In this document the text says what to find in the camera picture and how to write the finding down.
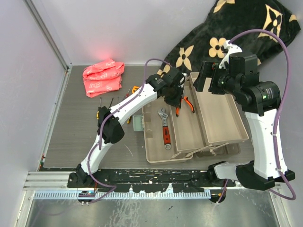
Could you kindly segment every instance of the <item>black floral blanket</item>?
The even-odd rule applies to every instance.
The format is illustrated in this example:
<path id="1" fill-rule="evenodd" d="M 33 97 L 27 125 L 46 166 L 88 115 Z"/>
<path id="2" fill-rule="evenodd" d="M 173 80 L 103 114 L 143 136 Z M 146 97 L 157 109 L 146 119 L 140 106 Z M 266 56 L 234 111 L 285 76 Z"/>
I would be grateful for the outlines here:
<path id="1" fill-rule="evenodd" d="M 185 73 L 200 71 L 202 61 L 220 62 L 220 46 L 226 40 L 250 29 L 275 33 L 288 46 L 301 30 L 288 9 L 277 0 L 217 0 L 204 23 L 194 28 L 166 56 L 165 61 Z M 234 44 L 258 56 L 258 64 L 282 51 L 280 44 L 264 33 L 237 39 Z M 168 72 L 162 64 L 158 74 Z"/>

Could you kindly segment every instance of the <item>cable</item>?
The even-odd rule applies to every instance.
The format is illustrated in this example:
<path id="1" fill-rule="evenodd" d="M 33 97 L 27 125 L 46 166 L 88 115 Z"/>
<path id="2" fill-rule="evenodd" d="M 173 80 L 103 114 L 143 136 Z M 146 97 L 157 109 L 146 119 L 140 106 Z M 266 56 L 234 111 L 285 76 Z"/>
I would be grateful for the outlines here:
<path id="1" fill-rule="evenodd" d="M 221 193 L 221 195 L 220 195 L 218 201 L 216 202 L 218 205 L 219 205 L 219 202 L 221 201 L 223 195 L 224 195 L 224 194 L 226 193 L 226 191 L 227 191 L 227 183 L 228 183 L 228 179 L 226 179 L 225 185 L 224 185 L 224 187 L 223 187 L 223 191 L 222 191 L 222 193 Z"/>
<path id="2" fill-rule="evenodd" d="M 292 197 L 288 197 L 288 196 L 282 195 L 282 194 L 280 194 L 280 193 L 278 193 L 276 191 L 273 191 L 272 189 L 269 189 L 269 191 L 272 192 L 273 194 L 281 196 L 284 199 L 295 200 L 297 198 L 297 196 L 296 196 L 296 194 L 294 192 L 294 189 L 292 188 L 292 186 L 289 183 L 289 181 L 287 180 L 287 178 L 284 176 L 284 173 L 281 171 L 281 163 L 280 163 L 279 151 L 278 151 L 278 142 L 277 142 L 277 138 L 276 138 L 278 122 L 279 122 L 279 119 L 280 119 L 280 116 L 281 116 L 281 112 L 282 112 L 282 109 L 283 109 L 283 106 L 284 106 L 284 103 L 285 103 L 285 100 L 286 100 L 286 97 L 287 97 L 287 94 L 288 94 L 289 84 L 290 84 L 291 63 L 290 63 L 289 53 L 288 53 L 287 47 L 285 46 L 284 42 L 277 35 L 275 35 L 272 32 L 269 32 L 267 30 L 263 30 L 263 29 L 252 29 L 252 30 L 248 30 L 248 31 L 242 32 L 242 33 L 236 35 L 234 38 L 232 38 L 229 41 L 229 43 L 231 44 L 236 39 L 238 39 L 238 38 L 240 38 L 240 37 L 242 37 L 244 35 L 247 35 L 249 33 L 265 33 L 265 34 L 270 35 L 271 37 L 275 38 L 278 41 L 278 43 L 281 45 L 281 47 L 282 47 L 282 49 L 284 51 L 285 57 L 286 57 L 287 75 L 286 75 L 285 90 L 284 90 L 284 94 L 283 94 L 280 106 L 279 106 L 279 108 L 278 108 L 278 110 L 276 112 L 276 116 L 275 116 L 275 120 L 274 120 L 273 141 L 274 141 L 274 150 L 275 150 L 275 158 L 276 158 L 277 170 L 280 173 L 280 175 L 281 175 L 282 179 L 284 180 L 285 184 L 289 188 L 289 190 L 290 190 L 290 192 L 292 194 Z"/>
<path id="3" fill-rule="evenodd" d="M 161 61 L 167 65 L 169 65 L 171 68 L 172 66 L 164 61 L 164 60 L 161 60 L 161 59 L 158 59 L 158 58 L 151 58 L 149 60 L 146 61 L 145 65 L 144 65 L 144 75 L 143 75 L 143 83 L 142 83 L 142 86 L 138 92 L 138 94 L 136 94 L 133 98 L 131 98 L 129 101 L 127 101 L 126 103 L 124 103 L 123 105 L 121 105 L 119 108 L 117 108 L 116 110 L 114 110 L 113 112 L 111 112 L 104 120 L 103 122 L 101 123 L 101 126 L 100 126 L 100 137 L 99 137 L 99 142 L 95 144 L 95 146 L 93 146 L 91 148 L 91 150 L 89 151 L 89 155 L 88 155 L 88 160 L 87 160 L 87 166 L 88 166 L 88 171 L 89 171 L 89 175 L 90 177 L 98 184 L 104 186 L 104 187 L 107 187 L 107 188 L 111 188 L 111 190 L 109 190 L 107 193 L 105 193 L 103 196 L 101 196 L 100 198 L 96 199 L 96 200 L 93 200 L 91 201 L 90 203 L 95 203 L 95 202 L 98 202 L 100 201 L 102 198 L 104 198 L 105 196 L 107 196 L 108 194 L 110 194 L 112 191 L 114 191 L 116 189 L 116 186 L 114 185 L 108 185 L 108 184 L 104 184 L 104 183 L 101 183 L 100 181 L 98 181 L 94 176 L 93 174 L 91 173 L 91 170 L 90 170 L 90 166 L 89 166 L 89 163 L 90 163 L 90 157 L 94 151 L 94 149 L 99 145 L 99 150 L 102 149 L 102 132 L 103 132 L 103 128 L 104 128 L 104 125 L 106 123 L 106 121 L 111 117 L 113 116 L 115 113 L 119 112 L 123 107 L 127 106 L 128 104 L 130 104 L 132 101 L 134 101 L 143 91 L 143 88 L 144 88 L 144 85 L 145 85 L 145 81 L 146 81 L 146 74 L 147 74 L 147 64 L 150 62 L 150 61 Z"/>

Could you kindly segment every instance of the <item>white wall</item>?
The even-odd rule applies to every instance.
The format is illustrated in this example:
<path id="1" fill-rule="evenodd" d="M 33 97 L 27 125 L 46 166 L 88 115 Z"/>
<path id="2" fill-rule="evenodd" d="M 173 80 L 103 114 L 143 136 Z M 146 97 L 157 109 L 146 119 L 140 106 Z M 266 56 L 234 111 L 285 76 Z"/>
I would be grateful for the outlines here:
<path id="1" fill-rule="evenodd" d="M 289 8 L 297 16 L 301 28 L 303 27 L 303 1 L 281 0 L 285 7 Z M 302 225 L 303 210 L 303 32 L 295 38 L 288 47 L 292 60 L 292 79 L 290 91 L 280 119 L 281 141 L 283 155 L 289 169 L 295 171 L 296 179 L 291 181 L 297 193 L 295 201 L 283 200 L 287 207 L 289 220 L 292 226 Z M 286 79 L 286 61 L 284 53 L 267 62 L 260 71 L 263 80 L 271 80 L 278 84 L 284 91 Z M 291 196 L 287 187 L 283 193 Z"/>
<path id="2" fill-rule="evenodd" d="M 143 64 L 166 54 L 206 18 L 214 0 L 34 0 L 73 65 L 112 57 Z"/>
<path id="3" fill-rule="evenodd" d="M 0 2 L 0 226 L 35 171 L 64 69 L 21 0 Z"/>

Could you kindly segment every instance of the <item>floor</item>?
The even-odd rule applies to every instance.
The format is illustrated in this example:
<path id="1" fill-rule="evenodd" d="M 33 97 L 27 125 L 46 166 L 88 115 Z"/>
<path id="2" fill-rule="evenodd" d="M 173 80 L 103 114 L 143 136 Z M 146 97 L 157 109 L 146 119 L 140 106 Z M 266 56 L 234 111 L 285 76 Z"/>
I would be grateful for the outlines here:
<path id="1" fill-rule="evenodd" d="M 229 189 L 220 205 L 208 199 L 34 200 L 26 227 L 276 227 L 269 192 Z"/>
<path id="2" fill-rule="evenodd" d="M 85 94 L 82 73 L 86 66 L 74 66 L 63 96 L 62 104 L 53 129 L 44 167 L 75 168 L 89 152 L 97 131 L 96 112 L 100 97 L 89 98 Z M 148 75 L 154 74 L 158 66 L 149 66 Z M 101 95 L 102 105 L 108 106 L 121 101 L 128 89 L 140 86 L 143 79 L 143 66 L 126 66 L 122 88 Z M 102 168 L 186 168 L 206 169 L 210 164 L 226 160 L 243 163 L 253 159 L 250 140 L 240 144 L 241 152 L 234 156 L 196 157 L 185 162 L 152 166 L 146 161 L 143 132 L 134 132 L 132 124 L 123 125 L 124 138 L 115 144 L 102 160 Z"/>

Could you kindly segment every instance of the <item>adjustable wrench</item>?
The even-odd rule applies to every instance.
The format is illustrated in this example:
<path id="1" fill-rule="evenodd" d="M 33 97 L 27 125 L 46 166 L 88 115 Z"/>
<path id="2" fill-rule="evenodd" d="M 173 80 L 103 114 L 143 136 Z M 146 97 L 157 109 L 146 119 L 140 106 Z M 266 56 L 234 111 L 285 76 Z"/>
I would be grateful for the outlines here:
<path id="1" fill-rule="evenodd" d="M 169 127 L 167 125 L 167 118 L 169 115 L 166 113 L 166 110 L 163 107 L 159 109 L 158 114 L 162 119 L 164 147 L 166 150 L 169 150 L 171 148 Z"/>

